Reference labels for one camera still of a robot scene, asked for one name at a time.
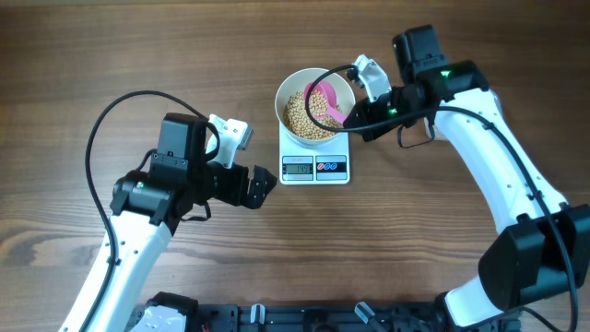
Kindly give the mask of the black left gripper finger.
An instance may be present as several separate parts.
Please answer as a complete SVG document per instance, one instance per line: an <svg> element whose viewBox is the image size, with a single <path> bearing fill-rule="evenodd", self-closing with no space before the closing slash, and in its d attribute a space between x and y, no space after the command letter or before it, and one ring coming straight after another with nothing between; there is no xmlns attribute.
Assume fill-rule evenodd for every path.
<svg viewBox="0 0 590 332"><path fill-rule="evenodd" d="M261 166L254 166L254 176L251 180L253 192L271 192L277 185L277 177Z"/></svg>
<svg viewBox="0 0 590 332"><path fill-rule="evenodd" d="M249 209L258 209L263 205L265 200L265 188L262 186L251 186L243 200L243 205Z"/></svg>

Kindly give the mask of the pink measuring scoop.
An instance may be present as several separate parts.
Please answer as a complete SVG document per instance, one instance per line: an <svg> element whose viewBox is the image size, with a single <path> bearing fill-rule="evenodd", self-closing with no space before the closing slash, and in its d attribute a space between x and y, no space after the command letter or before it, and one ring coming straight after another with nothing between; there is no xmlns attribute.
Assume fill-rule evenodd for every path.
<svg viewBox="0 0 590 332"><path fill-rule="evenodd" d="M328 82L319 82L314 89L309 83L304 91L303 98L309 98L310 114L314 120L331 120L342 125L347 116L339 109L336 91Z"/></svg>

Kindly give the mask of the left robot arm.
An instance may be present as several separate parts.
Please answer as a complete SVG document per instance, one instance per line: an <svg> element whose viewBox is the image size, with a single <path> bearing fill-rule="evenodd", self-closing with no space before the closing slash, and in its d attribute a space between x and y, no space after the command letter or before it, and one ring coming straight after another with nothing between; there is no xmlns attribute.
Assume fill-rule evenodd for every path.
<svg viewBox="0 0 590 332"><path fill-rule="evenodd" d="M276 177L234 161L252 133L247 123L215 114L164 117L148 170L132 170L114 185L102 246L62 330L124 330L151 268L194 206L206 208L211 198L263 205Z"/></svg>

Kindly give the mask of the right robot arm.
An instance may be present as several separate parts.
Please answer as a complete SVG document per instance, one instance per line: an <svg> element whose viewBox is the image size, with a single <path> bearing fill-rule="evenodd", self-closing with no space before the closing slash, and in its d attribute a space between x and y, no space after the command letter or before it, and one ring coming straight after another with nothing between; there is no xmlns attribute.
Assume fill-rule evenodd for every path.
<svg viewBox="0 0 590 332"><path fill-rule="evenodd" d="M358 57L347 75L367 96L344 126L373 141L424 120L430 138L445 137L466 164L498 234L477 275L442 296L448 326L481 326L562 293L576 301L589 268L588 206L570 205L540 174L484 74L470 60L449 62L432 26L395 36L393 46L402 85Z"/></svg>

